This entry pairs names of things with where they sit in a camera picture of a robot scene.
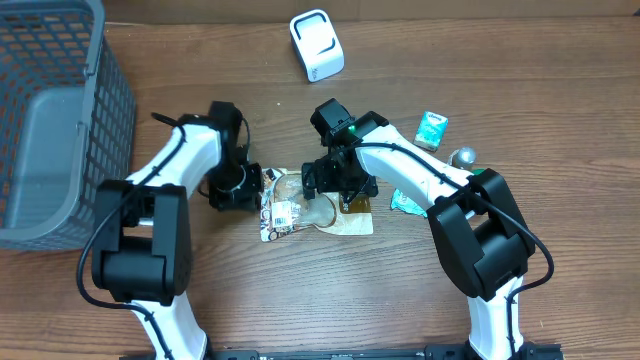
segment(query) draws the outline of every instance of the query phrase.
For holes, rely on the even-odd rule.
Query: label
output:
[[[427,111],[427,118],[429,119],[429,122],[431,122],[433,125],[442,124],[443,122],[447,121],[446,117],[442,115],[434,114],[430,111]]]
[[[291,201],[280,201],[271,205],[271,221],[274,228],[293,225]]]

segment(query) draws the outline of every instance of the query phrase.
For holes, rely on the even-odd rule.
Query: plastic wrapper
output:
[[[346,205],[338,193],[316,194],[306,200],[299,171],[263,169],[264,193],[260,238],[273,241],[296,231],[315,227],[334,235],[373,233],[371,205],[360,195]]]
[[[393,192],[393,196],[391,197],[391,210],[394,209],[402,210],[407,214],[422,215],[425,218],[427,217],[427,212],[424,211],[420,205],[416,204],[415,201],[411,200],[398,189]]]

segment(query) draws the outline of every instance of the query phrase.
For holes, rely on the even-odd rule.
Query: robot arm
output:
[[[188,198],[203,177],[209,204],[218,210],[257,210],[262,191],[258,164],[249,164],[247,149],[237,147],[242,114],[231,103],[214,102],[208,116],[184,115],[165,147],[127,180],[106,180],[96,194],[100,223],[134,185],[142,182],[169,154],[179,150],[160,172],[132,196],[99,233],[93,247],[92,276],[114,300],[141,306],[153,314],[173,359],[201,360],[211,351],[198,326],[186,288],[193,261]],[[152,239],[125,236],[123,227],[153,226]],[[164,350],[151,323],[134,312],[151,339],[155,354]]]
[[[489,220],[472,229],[467,220],[476,213],[486,213],[486,208],[473,203],[461,190],[444,183],[406,153],[375,145],[395,144],[409,150],[524,224],[504,179],[490,169],[471,176],[468,171],[453,168],[411,144],[380,115],[369,112],[356,120],[335,99],[318,107],[311,123],[322,136],[323,145],[329,147],[329,155],[316,160],[313,166],[303,166],[303,180],[308,178],[305,186],[318,192],[358,191],[357,186],[348,186],[353,182],[334,181],[329,184],[332,186],[326,186],[324,179],[345,174],[358,178],[361,169],[391,183],[427,210],[440,263],[468,297],[471,348],[483,359],[511,358],[505,298],[522,284],[527,259],[535,250],[530,239],[521,237],[510,223],[491,211]],[[311,192],[305,190],[310,198]],[[517,352],[523,344],[518,330],[517,300],[511,304],[511,310]]]
[[[464,186],[469,171],[451,167],[407,141],[392,125],[379,126],[363,136],[362,143],[397,144],[417,154],[438,171],[446,174],[456,183]],[[360,147],[355,149],[362,169],[369,175],[377,176],[407,195],[423,209],[431,208],[439,197],[449,197],[457,189],[441,182],[433,173],[417,163],[408,155],[387,148]],[[470,219],[473,211],[466,214]],[[520,285],[523,277],[513,278],[489,301],[481,297],[467,297],[471,318],[469,344],[483,359],[508,359],[511,357],[507,333],[506,301],[507,295]],[[512,306],[512,328],[515,332],[515,349],[518,351],[524,338],[518,330],[517,299]]]
[[[220,162],[221,142],[220,132],[206,125],[182,125],[186,143],[180,152],[162,169],[158,176],[147,183],[148,186],[160,187],[165,184],[184,186],[187,198],[190,198],[200,180],[215,168]],[[180,129],[174,128],[171,138],[158,154],[139,171],[127,178],[131,183],[138,184],[153,169],[166,159],[182,139]]]

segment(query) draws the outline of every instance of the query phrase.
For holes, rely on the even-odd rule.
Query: wooden table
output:
[[[528,340],[567,359],[640,357],[640,21],[637,18],[339,23],[346,67],[310,85],[288,26],[111,27],[138,100],[133,169],[169,129],[150,119],[233,101],[263,167],[325,151],[309,124],[337,98],[408,138],[431,110],[450,124],[437,157],[473,146],[503,174],[556,275],[520,301]],[[306,230],[259,240],[258,219],[191,200],[189,297],[217,349],[421,347],[463,342],[465,297],[443,273],[427,222],[373,200],[373,236]],[[115,359],[150,348],[134,316],[77,294],[79,253],[0,252],[3,359]],[[527,279],[541,276],[539,252]],[[87,284],[92,284],[88,274]],[[108,294],[94,290],[108,299]]]

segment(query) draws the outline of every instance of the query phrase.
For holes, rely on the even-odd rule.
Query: mesh basket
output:
[[[135,100],[98,0],[0,1],[0,247],[78,248],[129,171]]]

